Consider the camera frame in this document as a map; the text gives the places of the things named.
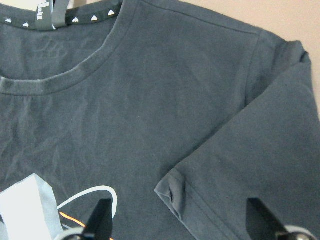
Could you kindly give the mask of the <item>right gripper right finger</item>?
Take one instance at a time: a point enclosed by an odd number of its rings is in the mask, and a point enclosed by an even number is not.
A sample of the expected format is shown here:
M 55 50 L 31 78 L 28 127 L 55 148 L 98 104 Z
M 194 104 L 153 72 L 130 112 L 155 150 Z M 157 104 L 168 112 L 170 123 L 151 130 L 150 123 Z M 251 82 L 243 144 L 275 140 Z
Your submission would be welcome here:
M 246 231 L 252 240 L 287 240 L 288 231 L 259 198 L 246 201 Z

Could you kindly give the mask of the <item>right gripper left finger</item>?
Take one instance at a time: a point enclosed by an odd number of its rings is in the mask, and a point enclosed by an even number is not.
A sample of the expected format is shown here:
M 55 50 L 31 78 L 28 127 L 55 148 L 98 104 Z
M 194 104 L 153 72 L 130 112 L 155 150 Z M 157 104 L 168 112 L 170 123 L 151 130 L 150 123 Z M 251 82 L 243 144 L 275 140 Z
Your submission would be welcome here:
M 84 240 L 109 240 L 113 232 L 112 200 L 100 199 L 86 227 L 82 231 Z

